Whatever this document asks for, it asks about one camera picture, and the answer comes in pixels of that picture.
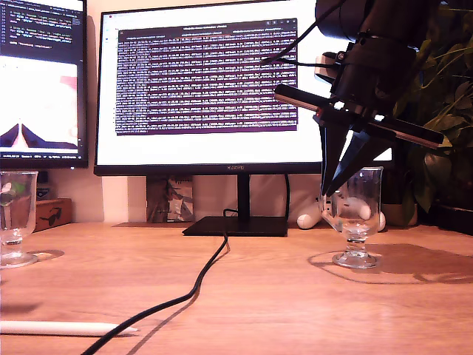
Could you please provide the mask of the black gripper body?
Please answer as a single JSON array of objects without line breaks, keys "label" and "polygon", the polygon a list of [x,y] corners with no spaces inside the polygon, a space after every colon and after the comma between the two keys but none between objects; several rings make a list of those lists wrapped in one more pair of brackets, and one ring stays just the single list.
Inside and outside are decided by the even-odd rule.
[{"label": "black gripper body", "polygon": [[319,126],[334,125],[354,132],[366,132],[384,139],[402,139],[438,148],[443,135],[392,117],[415,51],[386,38],[363,38],[345,52],[332,55],[324,69],[336,74],[331,97],[323,98],[295,87],[280,84],[276,100],[316,113]]}]

